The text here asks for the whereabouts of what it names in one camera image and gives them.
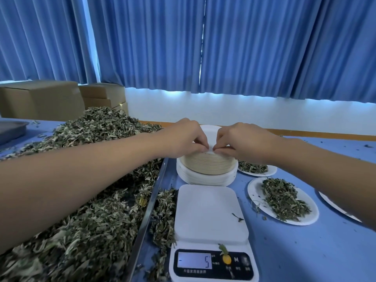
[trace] black control panel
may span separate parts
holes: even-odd
[[[221,251],[178,249],[174,272],[180,277],[251,280],[249,256],[244,252],[229,252],[228,256],[221,255]]]

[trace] person's left arm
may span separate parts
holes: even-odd
[[[144,163],[208,147],[200,125],[182,119],[156,133],[0,162],[0,254],[58,222]]]

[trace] stacked cardboard box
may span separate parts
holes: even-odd
[[[94,83],[79,87],[85,108],[104,106],[122,109],[128,114],[128,104],[123,86],[110,83]]]
[[[3,118],[68,121],[85,111],[77,82],[36,80],[0,85]]]

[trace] wooden baseboard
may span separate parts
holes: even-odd
[[[143,124],[160,124],[162,127],[168,127],[173,123],[168,122],[153,122],[153,121],[140,121]],[[305,132],[302,130],[278,130],[274,128],[267,128],[268,131],[275,135],[284,136],[302,136],[302,137],[320,137],[320,138],[335,138],[335,139],[350,139],[354,141],[376,141],[374,135],[352,135],[347,133],[320,133],[320,132]]]

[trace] hand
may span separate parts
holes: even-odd
[[[218,130],[213,150],[252,164],[270,164],[276,146],[283,140],[257,125],[236,123]]]
[[[160,148],[160,157],[178,158],[194,152],[206,152],[208,139],[196,121],[183,118],[153,134]]]

